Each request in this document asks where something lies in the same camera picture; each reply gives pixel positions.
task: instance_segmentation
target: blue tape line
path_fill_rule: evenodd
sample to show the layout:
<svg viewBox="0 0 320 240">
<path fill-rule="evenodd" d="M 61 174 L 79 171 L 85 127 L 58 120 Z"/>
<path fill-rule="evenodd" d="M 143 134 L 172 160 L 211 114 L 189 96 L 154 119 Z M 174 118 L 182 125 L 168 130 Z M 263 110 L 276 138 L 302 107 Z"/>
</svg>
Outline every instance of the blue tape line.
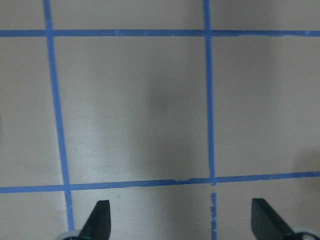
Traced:
<svg viewBox="0 0 320 240">
<path fill-rule="evenodd" d="M 10 186 L 10 187 L 0 187 L 0 194 L 57 192 L 57 191 L 64 191 L 64 190 L 65 190 L 65 187 L 63 185 Z"/>
<path fill-rule="evenodd" d="M 208 129 L 208 164 L 211 184 L 215 185 L 215 149 L 214 149 L 214 111 L 213 111 L 213 76 L 212 76 L 212 37 L 210 24 L 210 3 L 203 0 L 205 26 L 205 63 L 206 63 L 206 102 Z"/>
<path fill-rule="evenodd" d="M 119 181 L 119 182 L 101 182 L 101 183 L 84 183 L 71 184 L 72 191 L 76 190 L 94 190 L 94 189 L 120 189 L 129 187 L 154 187 L 154 186 L 172 186 L 188 184 L 208 184 L 208 178 L 190 178 L 188 180 L 161 179 L 161 180 L 144 180 L 144 181 Z"/>
<path fill-rule="evenodd" d="M 294 30 L 212 30 L 213 37 L 267 36 L 267 37 L 320 37 L 320 31 Z"/>
<path fill-rule="evenodd" d="M 0 30 L 0 37 L 44 37 L 45 30 Z"/>
<path fill-rule="evenodd" d="M 45 30 L 0 30 L 0 37 L 45 37 Z M 205 30 L 187 29 L 57 29 L 55 37 L 203 37 Z M 210 30 L 212 37 L 320 37 L 320 31 L 312 30 Z"/>
<path fill-rule="evenodd" d="M 153 30 L 153 29 L 57 29 L 56 37 L 201 37 L 203 30 Z"/>
<path fill-rule="evenodd" d="M 215 192 L 211 195 L 211 239 L 217 240 L 217 194 Z"/>
<path fill-rule="evenodd" d="M 263 175 L 245 175 L 245 176 L 219 176 L 219 177 L 216 177 L 216 182 L 217 183 L 234 183 L 234 182 L 299 179 L 299 178 L 315 178 L 315 177 L 320 177 L 320 171 L 291 172 L 291 173 L 263 174 Z"/>
<path fill-rule="evenodd" d="M 56 123 L 56 129 L 57 129 L 60 163 L 61 163 L 62 179 L 63 179 L 65 201 L 66 201 L 67 222 L 68 222 L 68 229 L 73 230 L 74 217 L 73 217 L 73 208 L 72 208 L 72 196 L 71 196 L 71 190 L 70 190 L 66 144 L 65 144 L 63 119 L 62 119 L 61 104 L 60 104 L 54 35 L 53 35 L 53 27 L 52 27 L 51 13 L 50 13 L 50 0 L 43 0 L 43 8 L 44 8 L 44 16 L 45 16 L 45 27 L 46 27 L 46 33 L 47 33 L 47 47 L 48 47 L 50 78 L 51 78 L 52 96 L 53 96 L 53 104 L 54 104 L 54 113 L 55 113 L 55 123 Z"/>
</svg>

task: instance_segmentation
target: beige floor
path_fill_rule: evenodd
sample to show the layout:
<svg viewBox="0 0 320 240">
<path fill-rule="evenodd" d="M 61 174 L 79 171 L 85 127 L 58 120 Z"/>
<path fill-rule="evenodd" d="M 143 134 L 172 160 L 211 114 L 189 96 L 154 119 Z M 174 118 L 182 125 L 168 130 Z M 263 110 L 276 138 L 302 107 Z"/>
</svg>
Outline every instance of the beige floor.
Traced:
<svg viewBox="0 0 320 240">
<path fill-rule="evenodd" d="M 46 33 L 3 37 L 45 30 L 43 1 L 0 6 L 0 239 L 54 239 L 68 221 Z M 205 29 L 201 0 L 50 6 L 54 29 Z M 306 31 L 296 35 L 319 31 L 319 12 L 316 0 L 213 0 L 209 11 L 215 30 Z M 217 177 L 320 170 L 318 36 L 212 38 Z M 109 199 L 112 240 L 210 240 L 212 218 L 218 240 L 253 240 L 250 202 L 263 197 L 320 233 L 318 177 L 209 183 L 206 47 L 201 35 L 54 37 L 69 182 L 105 188 L 71 191 L 76 229 Z M 189 179 L 203 183 L 126 187 Z"/>
</svg>

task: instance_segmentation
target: blue tape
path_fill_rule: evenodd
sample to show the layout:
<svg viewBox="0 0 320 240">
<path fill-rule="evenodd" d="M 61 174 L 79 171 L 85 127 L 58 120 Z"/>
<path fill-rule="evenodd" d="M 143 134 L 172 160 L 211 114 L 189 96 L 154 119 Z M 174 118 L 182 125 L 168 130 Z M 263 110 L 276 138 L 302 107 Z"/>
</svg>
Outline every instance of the blue tape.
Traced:
<svg viewBox="0 0 320 240">
<path fill-rule="evenodd" d="M 73 230 L 74 217 L 73 217 L 73 208 L 72 208 L 72 196 L 71 196 L 71 190 L 70 190 L 66 144 L 65 144 L 63 119 L 62 119 L 61 104 L 60 104 L 54 35 L 53 35 L 53 27 L 52 27 L 51 13 L 50 13 L 50 0 L 43 0 L 43 9 L 44 9 L 45 27 L 46 27 L 46 34 L 47 34 L 47 48 L 48 48 L 48 59 L 49 59 L 49 68 L 50 68 L 53 105 L 54 105 L 54 113 L 55 113 L 55 123 L 56 123 L 57 137 L 58 137 L 60 164 L 61 164 L 61 170 L 62 170 L 62 179 L 63 179 L 65 201 L 66 201 L 67 222 L 68 222 L 68 229 Z"/>
<path fill-rule="evenodd" d="M 57 192 L 57 191 L 64 191 L 64 190 L 65 190 L 65 187 L 63 185 L 10 186 L 10 187 L 0 187 L 0 194 Z"/>
<path fill-rule="evenodd" d="M 215 149 L 214 149 L 214 111 L 213 111 L 213 76 L 212 76 L 212 37 L 210 24 L 210 3 L 203 0 L 205 26 L 205 64 L 206 64 L 206 102 L 208 130 L 208 164 L 211 184 L 215 185 Z"/>
<path fill-rule="evenodd" d="M 45 37 L 45 30 L 0 30 L 0 37 Z"/>
<path fill-rule="evenodd" d="M 205 30 L 187 29 L 56 29 L 55 37 L 203 37 Z M 0 30 L 0 37 L 45 37 L 46 30 Z M 210 30 L 212 37 L 320 37 L 320 31 L 312 30 Z"/>
<path fill-rule="evenodd" d="M 267 37 L 320 37 L 320 31 L 294 30 L 212 30 L 213 37 L 267 36 Z"/>
<path fill-rule="evenodd" d="M 190 178 L 188 180 L 161 179 L 161 180 L 144 180 L 144 181 L 119 181 L 119 182 L 101 182 L 101 183 L 84 183 L 71 184 L 70 189 L 76 190 L 94 190 L 94 189 L 120 189 L 129 187 L 154 187 L 154 186 L 172 186 L 188 184 L 208 184 L 208 178 Z"/>
<path fill-rule="evenodd" d="M 201 37 L 203 30 L 83 29 L 54 30 L 56 37 Z"/>
<path fill-rule="evenodd" d="M 291 172 L 291 173 L 263 174 L 263 175 L 245 175 L 245 176 L 219 176 L 219 177 L 216 177 L 216 182 L 217 183 L 234 183 L 234 182 L 315 178 L 315 177 L 320 177 L 320 171 Z"/>
<path fill-rule="evenodd" d="M 211 239 L 217 240 L 217 194 L 215 192 L 211 195 Z"/>
</svg>

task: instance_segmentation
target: black plastic piece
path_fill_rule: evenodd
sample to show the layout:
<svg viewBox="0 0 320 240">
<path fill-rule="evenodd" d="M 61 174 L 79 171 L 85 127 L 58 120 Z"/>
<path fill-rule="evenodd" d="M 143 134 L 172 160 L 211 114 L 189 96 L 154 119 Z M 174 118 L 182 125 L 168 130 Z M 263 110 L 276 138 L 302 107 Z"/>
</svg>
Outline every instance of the black plastic piece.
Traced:
<svg viewBox="0 0 320 240">
<path fill-rule="evenodd" d="M 64 240 L 109 240 L 111 214 L 109 200 L 98 201 L 78 237 Z"/>
<path fill-rule="evenodd" d="M 311 233 L 295 233 L 263 198 L 253 198 L 251 229 L 257 240 L 320 240 Z"/>
</svg>

